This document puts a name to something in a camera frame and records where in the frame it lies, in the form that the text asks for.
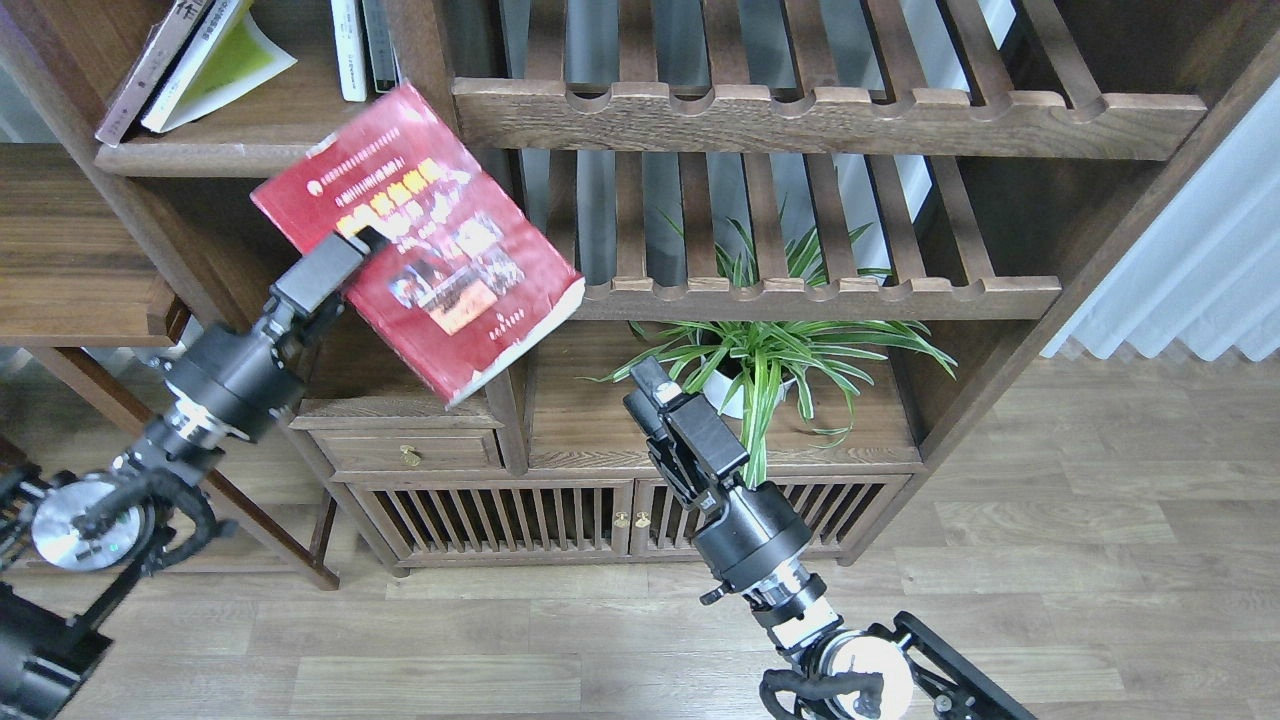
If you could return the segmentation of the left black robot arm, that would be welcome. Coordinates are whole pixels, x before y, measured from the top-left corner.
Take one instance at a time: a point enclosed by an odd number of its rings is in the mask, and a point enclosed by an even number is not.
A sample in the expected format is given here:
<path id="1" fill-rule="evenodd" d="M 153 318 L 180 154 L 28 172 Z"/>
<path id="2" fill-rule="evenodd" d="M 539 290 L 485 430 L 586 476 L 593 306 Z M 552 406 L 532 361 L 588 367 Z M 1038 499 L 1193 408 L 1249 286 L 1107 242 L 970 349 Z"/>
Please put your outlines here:
<path id="1" fill-rule="evenodd" d="M 270 288 L 262 315 L 238 333 L 216 324 L 169 363 L 174 404 L 105 469 L 42 480 L 27 464 L 3 477 L 3 562 L 26 547 L 56 568 L 118 575 L 83 612 L 64 618 L 3 585 L 3 716 L 52 719 L 111 647 L 100 628 L 145 577 L 184 562 L 236 530 L 200 482 L 221 442 L 255 442 L 305 383 L 287 363 L 339 316 L 344 291 L 388 238 L 333 232 Z"/>

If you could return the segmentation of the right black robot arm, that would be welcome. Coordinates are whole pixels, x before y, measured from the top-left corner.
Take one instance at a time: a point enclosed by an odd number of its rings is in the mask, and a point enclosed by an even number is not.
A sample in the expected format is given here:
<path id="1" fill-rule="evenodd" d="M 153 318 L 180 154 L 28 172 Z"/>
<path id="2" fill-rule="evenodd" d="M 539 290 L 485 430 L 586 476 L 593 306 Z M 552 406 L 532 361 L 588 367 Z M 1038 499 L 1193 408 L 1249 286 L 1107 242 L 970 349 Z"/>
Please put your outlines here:
<path id="1" fill-rule="evenodd" d="M 900 719 L 924 691 L 938 719 L 1028 719 L 1030 712 L 909 612 L 892 626 L 850 629 L 826 583 L 800 560 L 812 530 L 781 491 L 749 487 L 749 452 L 700 393 L 652 357 L 630 372 L 625 406 L 681 506 L 699 511 L 692 543 L 716 579 L 704 605 L 741 594 L 787 662 L 762 676 L 776 719 Z"/>

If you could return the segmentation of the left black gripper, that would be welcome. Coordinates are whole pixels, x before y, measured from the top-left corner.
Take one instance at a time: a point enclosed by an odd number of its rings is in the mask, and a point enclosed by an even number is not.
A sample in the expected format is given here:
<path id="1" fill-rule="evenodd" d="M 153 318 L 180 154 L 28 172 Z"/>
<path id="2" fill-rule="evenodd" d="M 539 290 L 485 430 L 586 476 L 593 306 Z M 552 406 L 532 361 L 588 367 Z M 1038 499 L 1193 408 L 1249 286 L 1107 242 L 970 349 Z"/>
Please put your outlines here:
<path id="1" fill-rule="evenodd" d="M 344 288 L 390 245 L 370 225 L 352 238 L 329 234 L 271 284 L 250 331 L 210 325 L 166 370 L 175 402 L 165 425 L 193 446 L 257 441 L 305 389 L 288 363 L 338 318 Z"/>

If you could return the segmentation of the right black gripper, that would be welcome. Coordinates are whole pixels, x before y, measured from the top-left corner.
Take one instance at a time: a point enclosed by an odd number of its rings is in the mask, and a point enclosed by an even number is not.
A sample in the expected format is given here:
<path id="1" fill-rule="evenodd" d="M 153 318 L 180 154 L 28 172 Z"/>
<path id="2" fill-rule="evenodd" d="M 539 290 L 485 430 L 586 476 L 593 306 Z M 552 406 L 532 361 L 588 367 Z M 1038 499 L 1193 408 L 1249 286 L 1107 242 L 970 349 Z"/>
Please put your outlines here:
<path id="1" fill-rule="evenodd" d="M 797 561 L 812 530 L 780 488 L 748 487 L 740 469 L 749 454 L 700 395 L 682 395 L 655 357 L 630 370 L 636 389 L 623 405 L 646 434 L 652 461 L 669 489 L 704 523 L 692 543 L 718 585 L 710 605 L 742 594 L 751 606 L 782 606 L 809 583 Z"/>

